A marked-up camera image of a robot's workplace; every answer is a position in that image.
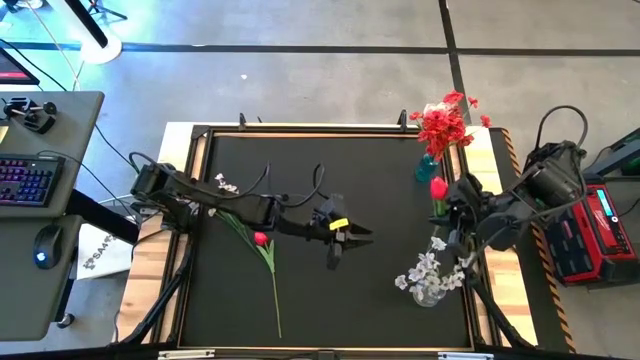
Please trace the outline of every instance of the flower stem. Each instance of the flower stem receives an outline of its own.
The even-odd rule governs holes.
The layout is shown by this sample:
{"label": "flower stem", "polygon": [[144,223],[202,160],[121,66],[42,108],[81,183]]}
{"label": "flower stem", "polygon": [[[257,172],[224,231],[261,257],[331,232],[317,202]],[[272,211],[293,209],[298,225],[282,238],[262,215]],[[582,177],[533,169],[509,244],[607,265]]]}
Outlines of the flower stem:
{"label": "flower stem", "polygon": [[276,318],[278,320],[278,337],[282,339],[282,328],[280,327],[280,305],[278,305],[278,287],[276,286],[276,273],[271,273],[271,280],[273,281],[273,298],[276,302]]}

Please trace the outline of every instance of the keyboard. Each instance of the keyboard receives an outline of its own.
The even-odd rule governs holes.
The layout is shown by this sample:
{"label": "keyboard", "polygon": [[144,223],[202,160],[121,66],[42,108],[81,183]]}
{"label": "keyboard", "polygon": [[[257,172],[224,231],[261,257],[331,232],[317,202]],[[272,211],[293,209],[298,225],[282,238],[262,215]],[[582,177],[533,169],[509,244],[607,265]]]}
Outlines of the keyboard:
{"label": "keyboard", "polygon": [[0,206],[47,207],[65,158],[0,154]]}

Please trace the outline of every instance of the computer mouse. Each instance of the computer mouse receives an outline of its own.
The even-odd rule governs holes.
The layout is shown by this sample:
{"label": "computer mouse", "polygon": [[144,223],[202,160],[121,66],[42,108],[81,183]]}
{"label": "computer mouse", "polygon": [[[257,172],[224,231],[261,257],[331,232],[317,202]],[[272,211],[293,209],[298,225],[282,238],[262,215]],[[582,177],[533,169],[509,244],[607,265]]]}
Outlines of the computer mouse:
{"label": "computer mouse", "polygon": [[60,261],[62,227],[47,225],[36,235],[33,244],[33,261],[40,269],[51,269]]}

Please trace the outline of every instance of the concrete floor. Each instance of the concrete floor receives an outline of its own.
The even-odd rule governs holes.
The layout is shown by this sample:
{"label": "concrete floor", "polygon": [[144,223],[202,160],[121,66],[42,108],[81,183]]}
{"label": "concrete floor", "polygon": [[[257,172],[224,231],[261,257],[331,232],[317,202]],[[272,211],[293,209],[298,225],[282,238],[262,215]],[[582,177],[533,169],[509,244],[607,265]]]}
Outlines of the concrete floor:
{"label": "concrete floor", "polygon": [[[437,0],[188,3],[109,0],[105,5],[129,20],[100,21],[124,42],[136,43],[445,46]],[[455,0],[449,10],[458,47],[640,49],[640,4],[633,0]],[[73,41],[50,8],[39,14],[58,41]],[[4,22],[12,24],[0,27],[6,40],[50,42],[28,10],[8,14]],[[24,53],[71,87],[60,54]],[[80,68],[78,53],[67,54]],[[496,126],[511,131],[521,160],[533,146],[540,117],[555,105],[576,105],[589,117],[585,164],[640,125],[640,57],[460,56],[460,67],[467,93],[480,99]],[[46,90],[58,90],[34,73]],[[113,145],[152,156],[168,121],[236,121],[242,111],[267,122],[395,123],[402,108],[421,109],[453,88],[446,55],[125,52],[106,65],[84,64],[80,80],[82,90],[106,94],[99,125]],[[479,113],[472,114],[478,122]],[[544,140],[577,139],[580,131],[579,120],[562,112],[548,122]],[[98,154],[109,157],[108,165]],[[97,135],[84,161],[114,193],[128,193],[134,174]],[[97,200],[109,197],[85,173],[77,187]],[[633,194],[620,209],[640,195],[625,191]],[[638,216],[640,210],[623,223],[640,242],[640,229],[631,231]],[[78,282],[69,305],[79,315],[77,324],[53,327],[39,342],[2,343],[0,353],[107,344],[124,283],[124,276]],[[579,352],[640,357],[640,285],[561,288],[561,296]]]}

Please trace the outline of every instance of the flower bouquet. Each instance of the flower bouquet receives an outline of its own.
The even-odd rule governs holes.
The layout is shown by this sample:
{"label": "flower bouquet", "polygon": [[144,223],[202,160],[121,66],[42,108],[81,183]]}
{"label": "flower bouquet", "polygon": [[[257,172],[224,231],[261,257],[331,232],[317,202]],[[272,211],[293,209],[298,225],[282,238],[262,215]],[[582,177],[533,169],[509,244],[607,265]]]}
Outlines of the flower bouquet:
{"label": "flower bouquet", "polygon": [[[418,141],[427,142],[425,154],[416,168],[416,179],[426,182],[435,173],[439,161],[451,145],[468,146],[473,141],[473,134],[466,134],[464,118],[460,101],[464,94],[452,91],[445,95],[438,104],[427,104],[422,112],[416,111],[409,119],[416,122],[420,128]],[[478,108],[478,99],[468,97],[472,108]],[[491,126],[491,119],[481,115],[483,127]]]}
{"label": "flower bouquet", "polygon": [[469,264],[469,260],[459,258],[458,264],[454,265],[450,273],[440,276],[441,264],[436,259],[436,255],[446,248],[447,244],[442,239],[432,236],[429,250],[424,254],[418,254],[419,261],[415,268],[409,269],[408,276],[400,275],[395,280],[395,285],[401,290],[409,287],[413,299],[420,306],[435,306],[447,291],[462,286],[462,280],[464,280],[462,269]]}

